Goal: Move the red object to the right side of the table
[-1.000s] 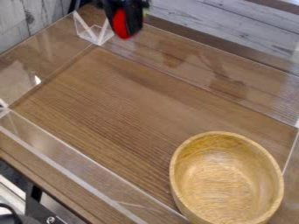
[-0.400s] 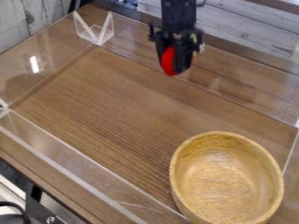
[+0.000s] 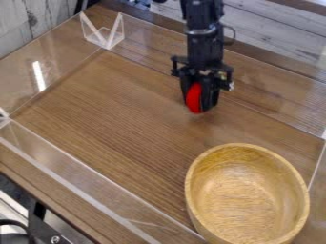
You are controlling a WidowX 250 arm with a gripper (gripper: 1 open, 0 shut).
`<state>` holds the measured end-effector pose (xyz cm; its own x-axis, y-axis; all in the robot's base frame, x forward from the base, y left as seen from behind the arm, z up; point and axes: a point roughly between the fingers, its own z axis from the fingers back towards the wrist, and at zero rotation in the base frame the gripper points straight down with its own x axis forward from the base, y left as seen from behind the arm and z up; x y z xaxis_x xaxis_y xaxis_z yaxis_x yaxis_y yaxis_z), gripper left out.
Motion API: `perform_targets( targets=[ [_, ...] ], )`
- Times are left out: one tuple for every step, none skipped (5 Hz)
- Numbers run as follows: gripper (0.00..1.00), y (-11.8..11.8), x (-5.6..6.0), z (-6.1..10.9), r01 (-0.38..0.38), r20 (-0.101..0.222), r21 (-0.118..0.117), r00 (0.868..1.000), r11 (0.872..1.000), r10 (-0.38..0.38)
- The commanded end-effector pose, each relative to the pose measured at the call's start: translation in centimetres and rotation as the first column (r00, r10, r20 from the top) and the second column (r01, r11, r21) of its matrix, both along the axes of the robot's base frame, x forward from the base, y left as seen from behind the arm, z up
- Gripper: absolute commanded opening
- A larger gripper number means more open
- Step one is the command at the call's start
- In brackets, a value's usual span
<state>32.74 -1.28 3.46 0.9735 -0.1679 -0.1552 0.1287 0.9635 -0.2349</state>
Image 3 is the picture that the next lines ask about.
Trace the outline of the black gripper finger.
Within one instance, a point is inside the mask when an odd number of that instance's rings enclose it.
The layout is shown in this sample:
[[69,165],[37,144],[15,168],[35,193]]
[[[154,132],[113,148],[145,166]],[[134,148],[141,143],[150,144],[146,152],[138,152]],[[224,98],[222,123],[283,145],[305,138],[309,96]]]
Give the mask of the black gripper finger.
[[193,83],[193,81],[192,81],[192,78],[189,76],[181,76],[178,78],[178,85],[180,85],[180,91],[181,91],[182,99],[186,99],[186,93],[189,91],[192,83]]
[[200,95],[201,112],[206,112],[217,104],[220,89],[217,83],[209,78],[204,78],[200,85],[202,90]]

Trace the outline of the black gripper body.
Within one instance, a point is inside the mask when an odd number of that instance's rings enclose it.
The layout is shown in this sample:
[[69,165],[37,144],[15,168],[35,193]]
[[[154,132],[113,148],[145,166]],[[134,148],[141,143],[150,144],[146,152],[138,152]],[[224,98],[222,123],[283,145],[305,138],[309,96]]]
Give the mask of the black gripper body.
[[209,78],[217,83],[220,90],[224,90],[226,92],[233,90],[233,81],[232,81],[233,68],[226,64],[224,64],[222,62],[218,62],[216,65],[212,65],[210,67],[196,69],[189,66],[188,58],[185,56],[173,55],[170,57],[170,61],[172,61],[170,75],[173,77],[180,78],[181,76],[189,76],[192,78],[193,83],[194,82],[200,83],[200,81],[204,78]]

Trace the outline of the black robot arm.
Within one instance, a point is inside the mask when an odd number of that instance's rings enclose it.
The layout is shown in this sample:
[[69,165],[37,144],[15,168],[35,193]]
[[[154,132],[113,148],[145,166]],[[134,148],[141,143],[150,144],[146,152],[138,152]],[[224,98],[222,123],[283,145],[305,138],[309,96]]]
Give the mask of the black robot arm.
[[185,107],[192,113],[210,110],[220,90],[233,88],[233,68],[222,62],[224,15],[222,0],[180,0],[185,21],[186,55],[170,57],[170,75],[178,78]]

